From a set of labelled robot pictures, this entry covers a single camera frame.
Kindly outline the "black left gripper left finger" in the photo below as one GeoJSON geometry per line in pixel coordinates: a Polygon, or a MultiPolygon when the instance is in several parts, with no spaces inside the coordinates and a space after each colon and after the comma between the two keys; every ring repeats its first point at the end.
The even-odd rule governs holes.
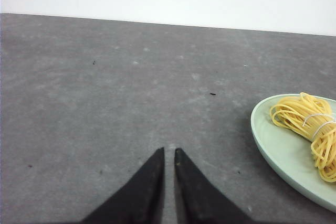
{"type": "Polygon", "coordinates": [[[159,223],[164,168],[164,148],[158,148],[126,184],[81,223],[159,223]]]}

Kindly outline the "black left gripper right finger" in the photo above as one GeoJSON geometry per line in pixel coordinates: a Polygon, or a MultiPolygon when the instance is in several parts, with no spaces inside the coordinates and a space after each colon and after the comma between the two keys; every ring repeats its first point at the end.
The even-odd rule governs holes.
{"type": "Polygon", "coordinates": [[[182,148],[175,150],[174,167],[188,223],[255,223],[206,178],[182,148]]]}

